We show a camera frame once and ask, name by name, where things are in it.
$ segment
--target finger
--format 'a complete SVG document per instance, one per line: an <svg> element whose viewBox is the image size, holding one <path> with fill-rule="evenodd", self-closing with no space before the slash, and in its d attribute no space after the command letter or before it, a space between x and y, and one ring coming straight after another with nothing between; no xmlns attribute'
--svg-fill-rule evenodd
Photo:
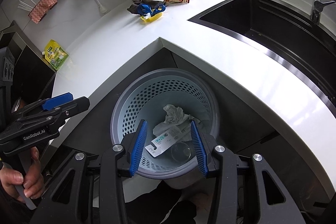
<svg viewBox="0 0 336 224"><path fill-rule="evenodd" d="M3 189L13 198L17 198L19 193L14 185L20 185L23 182L23 176L20 172L3 167L0 170L0 180Z"/></svg>
<svg viewBox="0 0 336 224"><path fill-rule="evenodd" d="M30 155L34 160L39 160L40 153L36 147L30 149Z"/></svg>
<svg viewBox="0 0 336 224"><path fill-rule="evenodd" d="M0 170L0 180L2 186L21 185L24 181L22 174L16 170L2 168Z"/></svg>
<svg viewBox="0 0 336 224"><path fill-rule="evenodd" d="M44 186L43 176L40 175L39 179L33 186L31 186L28 189L24 189L25 196L30 198L33 195L37 195L38 192L43 189L43 186Z"/></svg>
<svg viewBox="0 0 336 224"><path fill-rule="evenodd" d="M20 201L20 202L22 202L22 203L26 203L25 200L24 200L21 196L19 196L19 197L17 198L17 200Z"/></svg>
<svg viewBox="0 0 336 224"><path fill-rule="evenodd" d="M44 186L41 190L39 190L35 195L31 196L31 199L37 199L40 198L42 196L42 194L44 193Z"/></svg>
<svg viewBox="0 0 336 224"><path fill-rule="evenodd" d="M27 174L25 175L23 186L25 189L30 188L34 185L41 175L41 164L38 160L33 160L32 165L30 165Z"/></svg>

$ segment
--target blue gripper pad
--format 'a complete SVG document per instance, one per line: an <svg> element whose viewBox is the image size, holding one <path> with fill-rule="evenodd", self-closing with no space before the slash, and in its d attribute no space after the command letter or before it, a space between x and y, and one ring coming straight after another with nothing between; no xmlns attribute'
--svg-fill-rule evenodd
<svg viewBox="0 0 336 224"><path fill-rule="evenodd" d="M41 107L43 110L50 111L55 107L71 102L73 99L72 94L68 92L47 100Z"/></svg>
<svg viewBox="0 0 336 224"><path fill-rule="evenodd" d="M145 147L147 127L148 127L147 122L143 121L142 124L138 125L138 128L136 130L136 133L138 133L138 136L137 136L135 145L131 153L131 161L130 161L130 167L129 167L129 172L131 176L134 176L135 172L139 168L140 160L142 157L142 151L143 151L143 148Z"/></svg>
<svg viewBox="0 0 336 224"><path fill-rule="evenodd" d="M196 124L194 121L191 122L191 139L193 140L193 145L196 153L198 168L202 174L206 177L209 169L207 165L207 155L203 147L200 135L198 133Z"/></svg>

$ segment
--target food package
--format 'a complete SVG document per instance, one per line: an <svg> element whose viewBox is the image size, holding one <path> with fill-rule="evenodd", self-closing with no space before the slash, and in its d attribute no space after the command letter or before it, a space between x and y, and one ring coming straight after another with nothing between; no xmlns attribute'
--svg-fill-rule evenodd
<svg viewBox="0 0 336 224"><path fill-rule="evenodd" d="M68 58L68 54L63 50L55 40L50 40L45 47L44 58L55 69L58 70L64 61Z"/></svg>

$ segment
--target perforated trash bin liner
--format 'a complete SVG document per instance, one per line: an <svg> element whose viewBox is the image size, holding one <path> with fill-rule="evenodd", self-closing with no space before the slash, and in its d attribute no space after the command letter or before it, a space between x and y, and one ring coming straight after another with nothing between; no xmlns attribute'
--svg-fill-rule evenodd
<svg viewBox="0 0 336 224"><path fill-rule="evenodd" d="M202 131L217 138L219 109L217 100L208 85L194 74L180 69L159 69L135 80L120 96L111 118L113 144L121 143L125 134L133 133L144 119L148 122L145 146L155 138L153 128L165 120L163 107L172 104L181 107L202 121ZM171 179L197 167L196 157L178 163L169 151L152 157L143 149L138 174L152 179Z"/></svg>

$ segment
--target yellow tray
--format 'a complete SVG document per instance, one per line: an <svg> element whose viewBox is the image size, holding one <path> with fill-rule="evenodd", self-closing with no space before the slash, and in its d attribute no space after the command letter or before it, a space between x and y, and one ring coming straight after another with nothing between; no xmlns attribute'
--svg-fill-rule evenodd
<svg viewBox="0 0 336 224"><path fill-rule="evenodd" d="M160 17L162 16L162 13L163 13L163 12L158 13L158 14L156 14L155 16L152 16L152 17L150 17L150 18L148 18L148 19L145 19L144 16L141 16L141 19L142 19L144 22L150 23L150 22L153 22L153 21L157 20L158 18L160 18Z"/></svg>

